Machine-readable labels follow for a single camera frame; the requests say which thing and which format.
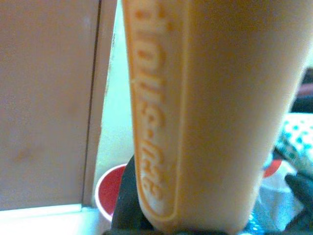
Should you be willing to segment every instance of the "red cup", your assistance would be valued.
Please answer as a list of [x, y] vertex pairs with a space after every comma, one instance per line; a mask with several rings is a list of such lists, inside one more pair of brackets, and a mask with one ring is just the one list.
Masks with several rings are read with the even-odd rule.
[[112, 221], [119, 186], [126, 164], [118, 165], [108, 170], [99, 179], [95, 189], [95, 201], [103, 216]]

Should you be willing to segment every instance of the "cabinet door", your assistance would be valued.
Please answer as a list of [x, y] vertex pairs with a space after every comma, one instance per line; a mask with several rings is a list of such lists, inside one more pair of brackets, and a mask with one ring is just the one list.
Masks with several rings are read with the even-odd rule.
[[0, 1], [0, 210], [82, 202], [98, 4]]

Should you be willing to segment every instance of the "polka dot fabric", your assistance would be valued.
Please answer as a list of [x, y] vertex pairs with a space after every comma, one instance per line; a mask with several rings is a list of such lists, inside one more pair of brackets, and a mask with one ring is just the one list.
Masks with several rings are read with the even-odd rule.
[[299, 172], [313, 177], [313, 114], [287, 114], [276, 148]]

